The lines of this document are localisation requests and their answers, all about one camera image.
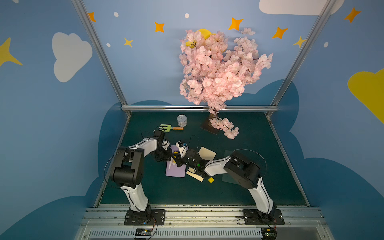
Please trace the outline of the dark green envelope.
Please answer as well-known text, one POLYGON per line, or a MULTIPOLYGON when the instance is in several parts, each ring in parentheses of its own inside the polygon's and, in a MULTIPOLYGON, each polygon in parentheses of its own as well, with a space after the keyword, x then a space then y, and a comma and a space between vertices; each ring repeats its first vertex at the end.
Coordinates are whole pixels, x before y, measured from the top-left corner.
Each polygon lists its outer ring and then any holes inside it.
MULTIPOLYGON (((224 157, 230 156, 232 154, 232 151, 230 150, 224 150, 224 157)), ((222 181, 229 184, 239 185, 239 183, 232 178, 229 174, 223 174, 222 175, 222 181)))

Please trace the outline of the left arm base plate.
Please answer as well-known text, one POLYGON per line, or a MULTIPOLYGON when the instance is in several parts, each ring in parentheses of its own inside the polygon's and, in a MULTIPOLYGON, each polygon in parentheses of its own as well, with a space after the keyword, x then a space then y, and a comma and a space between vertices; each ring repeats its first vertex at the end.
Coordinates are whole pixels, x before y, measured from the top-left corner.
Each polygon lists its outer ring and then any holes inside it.
POLYGON ((143 226, 155 225, 163 226, 165 224, 166 210, 145 210, 136 212, 128 210, 125 216, 125 226, 143 226))

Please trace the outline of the purple envelope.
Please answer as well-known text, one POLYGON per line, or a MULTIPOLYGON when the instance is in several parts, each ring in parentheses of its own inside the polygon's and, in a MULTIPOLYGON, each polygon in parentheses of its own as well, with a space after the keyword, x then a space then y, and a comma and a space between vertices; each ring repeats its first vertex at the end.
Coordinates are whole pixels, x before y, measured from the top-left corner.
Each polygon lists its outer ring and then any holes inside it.
MULTIPOLYGON (((177 152, 180 153, 179 148, 176 145, 171 145, 170 147, 172 153, 177 152)), ((182 151, 181 154, 182 157, 185 156, 186 150, 182 151)), ((181 167, 178 167, 176 164, 176 161, 174 158, 170 158, 170 161, 167 161, 167 168, 166 168, 166 176, 167 177, 178 177, 178 178, 184 178, 186 173, 186 165, 182 164, 181 167)))

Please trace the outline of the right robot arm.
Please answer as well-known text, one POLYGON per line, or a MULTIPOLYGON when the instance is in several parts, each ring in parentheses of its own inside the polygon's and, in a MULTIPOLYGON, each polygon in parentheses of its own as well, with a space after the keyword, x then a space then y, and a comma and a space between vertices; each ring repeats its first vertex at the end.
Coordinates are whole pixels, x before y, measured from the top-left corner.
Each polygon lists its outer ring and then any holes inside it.
POLYGON ((252 218, 275 221, 276 204, 270 198, 263 181, 261 167, 241 154, 242 149, 234 150, 229 156, 219 160, 205 160, 191 149, 186 153, 171 153, 171 160, 178 167, 186 165, 192 169, 192 174, 204 179, 215 175, 230 175, 240 186, 248 189, 256 203, 256 212, 252 218))

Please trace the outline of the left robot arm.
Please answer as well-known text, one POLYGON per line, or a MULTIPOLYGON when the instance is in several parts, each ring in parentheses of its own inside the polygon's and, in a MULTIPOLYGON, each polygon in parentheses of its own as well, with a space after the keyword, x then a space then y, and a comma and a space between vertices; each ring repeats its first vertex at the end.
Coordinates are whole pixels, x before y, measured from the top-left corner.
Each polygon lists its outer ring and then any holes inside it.
POLYGON ((142 186, 145 157, 155 154, 158 158, 168 158, 169 145, 165 133, 156 130, 153 136, 135 145, 119 148, 112 163, 110 179, 125 193, 130 203, 125 225, 145 225, 153 220, 150 202, 142 186))

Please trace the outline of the cream yellow envelope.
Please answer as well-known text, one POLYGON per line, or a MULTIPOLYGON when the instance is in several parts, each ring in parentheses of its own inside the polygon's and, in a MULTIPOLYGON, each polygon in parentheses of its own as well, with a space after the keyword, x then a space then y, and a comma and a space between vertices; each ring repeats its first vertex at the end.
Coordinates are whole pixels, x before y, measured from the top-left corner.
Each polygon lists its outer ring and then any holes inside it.
POLYGON ((216 156, 216 153, 201 147, 199 151, 188 150, 185 157, 187 158, 186 174, 195 180, 202 182, 208 175, 205 173, 205 167, 211 163, 216 156))

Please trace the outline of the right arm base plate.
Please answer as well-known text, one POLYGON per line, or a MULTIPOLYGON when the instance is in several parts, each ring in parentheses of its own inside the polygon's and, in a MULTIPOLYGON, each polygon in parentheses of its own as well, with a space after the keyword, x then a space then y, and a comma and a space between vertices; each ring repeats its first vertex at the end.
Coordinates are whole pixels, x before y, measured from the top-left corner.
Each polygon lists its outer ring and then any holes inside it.
POLYGON ((270 214, 264 214, 256 209, 243 210, 246 225, 285 225, 281 210, 273 210, 270 214))

